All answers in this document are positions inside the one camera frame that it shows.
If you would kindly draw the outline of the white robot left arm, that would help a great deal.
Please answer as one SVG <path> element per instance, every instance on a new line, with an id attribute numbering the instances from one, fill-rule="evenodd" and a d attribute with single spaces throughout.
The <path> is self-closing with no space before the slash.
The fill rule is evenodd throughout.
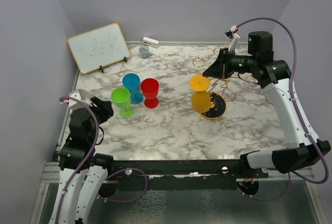
<path id="1" fill-rule="evenodd" d="M 70 133 L 59 153 L 59 186 L 50 223 L 87 223 L 104 180 L 113 177 L 114 159 L 95 153 L 101 124 L 114 114 L 110 101 L 92 97 L 90 103 L 65 96 L 72 110 Z"/>

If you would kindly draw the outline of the orange plastic wine glass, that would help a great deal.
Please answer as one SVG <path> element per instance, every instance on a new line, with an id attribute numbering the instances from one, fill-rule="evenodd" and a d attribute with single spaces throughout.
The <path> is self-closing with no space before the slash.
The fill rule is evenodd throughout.
<path id="1" fill-rule="evenodd" d="M 191 97 L 192 109 L 201 114 L 207 112 L 211 105 L 210 95 L 207 92 L 210 80 L 202 74 L 196 74 L 191 77 L 189 85 L 193 89 Z"/>

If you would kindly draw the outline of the green plastic wine glass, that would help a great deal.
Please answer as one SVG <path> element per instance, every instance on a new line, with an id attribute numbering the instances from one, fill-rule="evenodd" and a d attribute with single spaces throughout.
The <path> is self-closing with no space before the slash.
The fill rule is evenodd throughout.
<path id="1" fill-rule="evenodd" d="M 111 99 L 119 108 L 120 116 L 130 118 L 134 114 L 134 107 L 131 105 L 131 95 L 127 88 L 119 87 L 112 91 Z"/>

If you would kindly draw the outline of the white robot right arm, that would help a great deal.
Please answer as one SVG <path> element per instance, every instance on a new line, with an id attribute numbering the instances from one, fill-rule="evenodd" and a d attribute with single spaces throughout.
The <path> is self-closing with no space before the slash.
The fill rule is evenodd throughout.
<path id="1" fill-rule="evenodd" d="M 331 150 L 331 146 L 328 141 L 320 140 L 309 126 L 303 108 L 295 97 L 288 64 L 283 60 L 274 60 L 272 34 L 265 31 L 250 32 L 248 55 L 236 54 L 235 47 L 240 39 L 236 32 L 227 30 L 225 34 L 230 39 L 229 47 L 220 49 L 216 61 L 203 75 L 226 79 L 234 73 L 252 74 L 275 108 L 286 143 L 284 149 L 241 155 L 239 174 L 250 178 L 261 168 L 285 174 L 316 164 Z"/>

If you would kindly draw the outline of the blue plastic wine glass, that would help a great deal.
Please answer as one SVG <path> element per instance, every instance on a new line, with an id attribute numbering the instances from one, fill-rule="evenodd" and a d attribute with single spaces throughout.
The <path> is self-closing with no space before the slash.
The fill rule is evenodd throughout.
<path id="1" fill-rule="evenodd" d="M 143 101 L 141 81 L 137 74 L 126 74 L 122 79 L 122 84 L 129 90 L 132 104 L 139 104 Z"/>

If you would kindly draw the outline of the red plastic wine glass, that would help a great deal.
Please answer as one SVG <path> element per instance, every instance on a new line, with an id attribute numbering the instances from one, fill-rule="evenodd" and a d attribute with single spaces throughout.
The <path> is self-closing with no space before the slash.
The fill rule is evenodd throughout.
<path id="1" fill-rule="evenodd" d="M 156 108 L 159 104 L 159 82 L 153 78 L 146 78 L 141 82 L 141 91 L 145 97 L 144 105 L 149 109 Z"/>

